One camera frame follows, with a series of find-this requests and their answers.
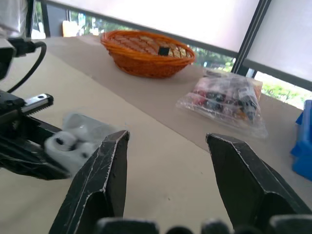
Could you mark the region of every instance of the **blue object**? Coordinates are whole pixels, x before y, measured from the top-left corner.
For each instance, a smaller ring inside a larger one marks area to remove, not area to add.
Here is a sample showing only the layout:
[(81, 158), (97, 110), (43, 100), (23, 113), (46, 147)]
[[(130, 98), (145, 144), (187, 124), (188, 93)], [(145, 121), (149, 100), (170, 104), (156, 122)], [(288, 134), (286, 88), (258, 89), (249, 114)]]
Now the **blue object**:
[(292, 169), (312, 180), (312, 100), (306, 100), (304, 110), (297, 119), (297, 143), (291, 154), (295, 156)]

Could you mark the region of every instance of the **roller shade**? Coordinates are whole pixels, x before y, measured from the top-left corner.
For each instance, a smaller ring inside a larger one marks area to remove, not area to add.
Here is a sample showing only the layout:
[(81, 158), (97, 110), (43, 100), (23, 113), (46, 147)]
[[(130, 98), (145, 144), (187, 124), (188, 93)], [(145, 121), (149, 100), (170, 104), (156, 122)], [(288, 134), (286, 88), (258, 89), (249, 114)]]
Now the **roller shade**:
[(49, 0), (233, 52), (259, 0)]
[(272, 0), (244, 65), (312, 90), (312, 1)]

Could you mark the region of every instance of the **table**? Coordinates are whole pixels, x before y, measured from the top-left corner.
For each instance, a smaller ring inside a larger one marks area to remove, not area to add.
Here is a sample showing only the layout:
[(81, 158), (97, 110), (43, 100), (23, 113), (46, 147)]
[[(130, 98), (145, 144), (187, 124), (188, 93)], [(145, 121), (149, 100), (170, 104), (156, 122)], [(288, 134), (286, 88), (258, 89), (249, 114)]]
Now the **table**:
[[(246, 141), (312, 208), (312, 183), (291, 170), (289, 154), (300, 110), (262, 95), (260, 106), (269, 137), (251, 139), (175, 108), (177, 99), (197, 82), (200, 67), (188, 66), (171, 79), (139, 78), (116, 68), (98, 37), (50, 38), (45, 42), (46, 58), (15, 95), (52, 94), (55, 105), (35, 117), (58, 127), (70, 111), (126, 125), (131, 138), (125, 217), (156, 220), (162, 233), (178, 224), (199, 233), (200, 223), (213, 217), (230, 225), (207, 152), (207, 132)], [(23, 77), (37, 56), (14, 60), (0, 88), (7, 90)], [(6, 170), (0, 170), (0, 180), (0, 206), (6, 211), (0, 214), (0, 232), (47, 233), (70, 181), (41, 181)]]

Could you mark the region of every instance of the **plastic bag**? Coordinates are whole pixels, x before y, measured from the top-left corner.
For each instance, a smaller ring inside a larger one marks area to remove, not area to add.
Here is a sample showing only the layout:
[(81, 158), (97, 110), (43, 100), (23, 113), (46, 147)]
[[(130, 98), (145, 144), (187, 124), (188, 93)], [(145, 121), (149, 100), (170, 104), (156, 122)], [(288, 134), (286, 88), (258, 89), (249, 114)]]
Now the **plastic bag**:
[(206, 73), (193, 91), (177, 102), (213, 120), (254, 137), (266, 138), (255, 86), (243, 76)]

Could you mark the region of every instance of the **woven basket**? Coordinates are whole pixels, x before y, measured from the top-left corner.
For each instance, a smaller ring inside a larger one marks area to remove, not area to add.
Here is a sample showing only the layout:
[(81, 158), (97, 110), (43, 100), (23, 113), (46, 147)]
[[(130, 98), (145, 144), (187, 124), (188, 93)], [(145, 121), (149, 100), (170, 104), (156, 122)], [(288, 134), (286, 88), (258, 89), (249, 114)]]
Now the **woven basket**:
[[(154, 33), (112, 31), (103, 34), (101, 43), (122, 71), (135, 76), (171, 77), (195, 60), (187, 45)], [(158, 55), (160, 48), (169, 50), (168, 55)]]

